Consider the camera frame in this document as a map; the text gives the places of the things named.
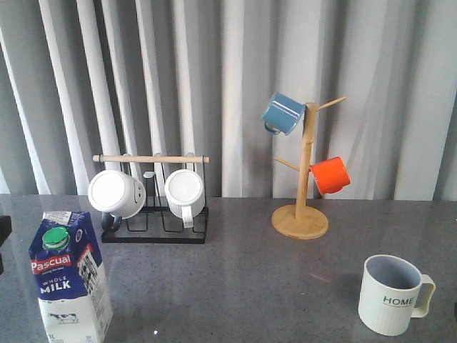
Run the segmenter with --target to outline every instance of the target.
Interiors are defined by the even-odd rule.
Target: orange mug
[[[319,193],[336,193],[351,183],[341,157],[319,162],[309,167],[316,180]]]

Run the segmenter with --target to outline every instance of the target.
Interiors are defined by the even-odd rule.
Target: green bottle cap
[[[65,227],[53,227],[43,235],[43,248],[61,250],[70,242],[70,235]]]

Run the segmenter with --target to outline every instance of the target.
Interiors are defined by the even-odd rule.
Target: mug
[[[205,204],[201,177],[188,169],[177,170],[165,181],[165,195],[171,213],[183,219],[184,227],[193,227]]]
[[[270,98],[262,115],[265,129],[272,134],[278,134],[282,131],[287,136],[305,114],[305,110],[306,105],[276,92]]]
[[[117,170],[98,173],[89,184],[89,202],[100,212],[128,219],[137,214],[146,201],[144,185]]]
[[[351,183],[343,160],[337,156],[309,167],[314,175],[319,193],[336,193]]]
[[[428,314],[435,288],[428,275],[404,259],[374,255],[363,267],[358,315],[374,332],[397,336],[408,329],[411,318]],[[416,306],[421,290],[421,303]]]

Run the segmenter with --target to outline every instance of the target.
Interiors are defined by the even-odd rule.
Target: pascual milk carton
[[[90,213],[44,213],[29,255],[49,343],[102,343],[113,310]]]

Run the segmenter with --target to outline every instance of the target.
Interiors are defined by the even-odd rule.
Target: wooden mug tree
[[[311,147],[313,145],[317,111],[343,100],[346,100],[345,96],[330,101],[322,106],[317,106],[315,103],[306,104],[304,130],[301,139],[300,167],[275,157],[276,161],[279,161],[300,173],[296,203],[279,207],[271,216],[271,223],[274,228],[288,237],[296,239],[315,239],[324,235],[328,229],[327,217],[319,210],[306,206],[309,167],[311,165]]]

